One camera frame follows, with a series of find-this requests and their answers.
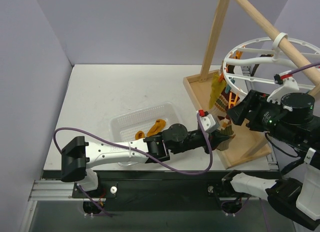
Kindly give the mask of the black sock left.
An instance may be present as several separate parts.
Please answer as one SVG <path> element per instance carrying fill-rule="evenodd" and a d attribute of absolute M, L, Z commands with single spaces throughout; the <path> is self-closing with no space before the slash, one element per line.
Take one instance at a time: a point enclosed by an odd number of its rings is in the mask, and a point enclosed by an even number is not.
<path fill-rule="evenodd" d="M 234 65 L 227 65 L 226 66 L 226 72 L 227 73 L 234 74 L 234 69 L 235 69 Z"/>

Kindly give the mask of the black sock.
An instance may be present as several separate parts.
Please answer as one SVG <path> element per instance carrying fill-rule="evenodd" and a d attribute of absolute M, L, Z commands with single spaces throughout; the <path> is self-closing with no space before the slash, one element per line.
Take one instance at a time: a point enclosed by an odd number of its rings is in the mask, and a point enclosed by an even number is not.
<path fill-rule="evenodd" d="M 251 73 L 250 73 L 251 77 L 254 77 L 254 75 L 255 75 L 255 73 L 256 73 L 259 65 L 260 65 L 260 64 L 255 64 L 255 65 L 253 66 L 253 68 L 251 69 Z"/>
<path fill-rule="evenodd" d="M 226 66 L 226 72 L 227 73 L 234 74 L 234 69 L 235 69 L 234 65 L 227 65 Z"/>

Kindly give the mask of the mustard sock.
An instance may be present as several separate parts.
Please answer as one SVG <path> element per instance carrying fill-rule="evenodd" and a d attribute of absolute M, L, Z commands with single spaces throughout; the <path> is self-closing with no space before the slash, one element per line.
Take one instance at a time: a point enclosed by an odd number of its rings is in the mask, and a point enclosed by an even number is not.
<path fill-rule="evenodd" d="M 155 124 L 149 129 L 147 132 L 147 137 L 156 135 L 157 133 L 161 132 L 166 126 L 166 121 L 163 119 L 157 119 Z"/>
<path fill-rule="evenodd" d="M 145 133 L 143 131 L 138 131 L 136 134 L 135 134 L 135 139 L 136 140 L 139 140 L 139 139 L 143 139 L 145 138 Z"/>

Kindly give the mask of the orange clip upper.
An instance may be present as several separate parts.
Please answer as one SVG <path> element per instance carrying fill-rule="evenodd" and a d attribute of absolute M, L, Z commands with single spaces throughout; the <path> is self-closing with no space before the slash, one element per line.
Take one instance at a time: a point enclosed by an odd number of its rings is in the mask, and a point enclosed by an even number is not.
<path fill-rule="evenodd" d="M 240 98 L 237 93 L 230 92 L 228 98 L 228 109 L 235 107 L 239 99 Z"/>

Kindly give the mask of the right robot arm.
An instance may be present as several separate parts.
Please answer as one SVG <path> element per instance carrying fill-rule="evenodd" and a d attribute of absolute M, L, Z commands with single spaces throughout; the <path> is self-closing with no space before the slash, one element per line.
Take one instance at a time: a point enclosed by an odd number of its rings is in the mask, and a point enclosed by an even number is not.
<path fill-rule="evenodd" d="M 227 196 L 243 193 L 268 201 L 279 214 L 315 230 L 320 225 L 320 119 L 314 115 L 315 99 L 306 93 L 291 92 L 279 103 L 267 101 L 267 95 L 251 90 L 227 111 L 235 125 L 263 132 L 267 140 L 276 139 L 291 147 L 295 161 L 287 164 L 285 175 L 299 165 L 306 165 L 304 181 L 294 178 L 263 179 L 234 170 L 222 179 Z"/>

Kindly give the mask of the wooden drying rack frame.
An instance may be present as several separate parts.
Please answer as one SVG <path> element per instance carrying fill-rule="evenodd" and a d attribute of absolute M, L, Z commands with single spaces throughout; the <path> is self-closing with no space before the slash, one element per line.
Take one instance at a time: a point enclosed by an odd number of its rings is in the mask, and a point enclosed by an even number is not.
<path fill-rule="evenodd" d="M 202 109 L 210 112 L 209 100 L 213 74 L 218 73 L 221 77 L 224 77 L 224 75 L 221 74 L 223 60 L 219 68 L 215 70 L 212 69 L 211 63 L 222 31 L 229 1 L 230 0 L 218 0 L 200 73 L 185 77 L 183 80 L 185 89 L 197 110 Z M 272 41 L 276 40 L 281 32 L 279 32 L 248 0 L 235 1 L 244 9 L 252 20 L 260 26 L 265 32 L 265 37 L 269 37 Z M 296 48 L 285 38 L 280 40 L 279 48 L 297 67 L 307 65 L 310 62 L 301 55 L 300 49 Z M 245 83 L 244 85 L 250 90 L 251 86 L 249 83 Z M 232 92 L 227 81 L 224 91 L 225 93 Z M 239 95 L 237 104 L 244 97 Z M 226 169 L 231 169 L 240 164 L 271 154 L 271 148 L 262 133 L 251 131 L 245 125 L 237 126 L 232 124 L 232 129 L 235 133 L 235 137 L 230 142 L 229 148 L 224 151 L 217 150 L 217 155 Z"/>

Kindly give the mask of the olive yellow sock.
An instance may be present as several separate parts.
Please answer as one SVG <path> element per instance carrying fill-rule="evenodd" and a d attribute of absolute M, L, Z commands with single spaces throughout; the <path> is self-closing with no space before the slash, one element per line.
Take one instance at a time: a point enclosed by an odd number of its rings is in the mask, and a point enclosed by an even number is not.
<path fill-rule="evenodd" d="M 214 73 L 212 76 L 211 81 L 211 92 L 210 92 L 210 99 L 208 108 L 211 109 L 215 102 L 217 101 L 218 97 L 222 93 L 222 91 L 226 87 L 226 81 L 224 77 L 221 77 L 218 73 Z"/>

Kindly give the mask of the black sock right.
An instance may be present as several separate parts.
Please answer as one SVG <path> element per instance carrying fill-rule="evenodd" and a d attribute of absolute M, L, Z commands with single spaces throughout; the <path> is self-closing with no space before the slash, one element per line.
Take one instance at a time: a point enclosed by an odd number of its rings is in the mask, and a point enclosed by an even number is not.
<path fill-rule="evenodd" d="M 251 77 L 254 77 L 254 75 L 255 75 L 255 73 L 256 73 L 259 65 L 260 65 L 260 64 L 255 64 L 255 65 L 253 66 L 253 68 L 251 69 L 251 73 L 250 73 Z"/>

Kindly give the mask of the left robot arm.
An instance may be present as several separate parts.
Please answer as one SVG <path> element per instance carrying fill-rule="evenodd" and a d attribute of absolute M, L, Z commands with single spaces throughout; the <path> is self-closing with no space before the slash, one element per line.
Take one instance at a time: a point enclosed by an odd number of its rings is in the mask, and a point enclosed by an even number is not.
<path fill-rule="evenodd" d="M 170 153 L 178 154 L 202 147 L 213 163 L 212 151 L 230 137 L 219 130 L 198 128 L 188 131 L 182 124 L 173 124 L 156 135 L 121 143 L 87 142 L 84 136 L 74 137 L 61 150 L 62 182 L 78 183 L 91 198 L 100 195 L 102 186 L 93 168 L 113 163 L 159 163 L 170 160 Z"/>

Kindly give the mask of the white round sock hanger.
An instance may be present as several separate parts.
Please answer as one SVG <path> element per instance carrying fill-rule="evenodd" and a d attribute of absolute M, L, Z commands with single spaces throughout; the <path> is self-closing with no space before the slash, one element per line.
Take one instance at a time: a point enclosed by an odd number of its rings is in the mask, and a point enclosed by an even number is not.
<path fill-rule="evenodd" d="M 300 49 L 301 55 L 310 62 L 320 60 L 320 48 L 309 42 L 290 38 L 280 33 L 275 41 L 269 37 L 255 38 L 245 41 L 227 53 L 222 61 L 221 74 L 223 74 L 232 92 L 244 97 L 248 93 L 245 83 L 251 88 L 256 85 L 271 87 L 275 90 L 278 85 L 274 81 L 274 74 L 288 73 L 297 68 L 291 59 L 279 48 L 281 39 L 287 39 L 292 45 Z M 259 67 L 251 77 L 251 70 L 255 64 Z M 226 72 L 227 65 L 234 65 L 234 74 Z"/>

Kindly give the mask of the white plastic basket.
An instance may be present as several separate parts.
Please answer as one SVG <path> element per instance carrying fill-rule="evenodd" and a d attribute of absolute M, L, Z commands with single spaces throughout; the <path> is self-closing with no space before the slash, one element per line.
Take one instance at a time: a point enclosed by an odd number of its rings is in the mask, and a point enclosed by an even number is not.
<path fill-rule="evenodd" d="M 113 142 L 134 140 L 138 131 L 147 133 L 157 119 L 165 120 L 165 129 L 172 124 L 182 123 L 176 107 L 170 102 L 164 102 L 113 117 L 109 122 L 110 139 Z"/>

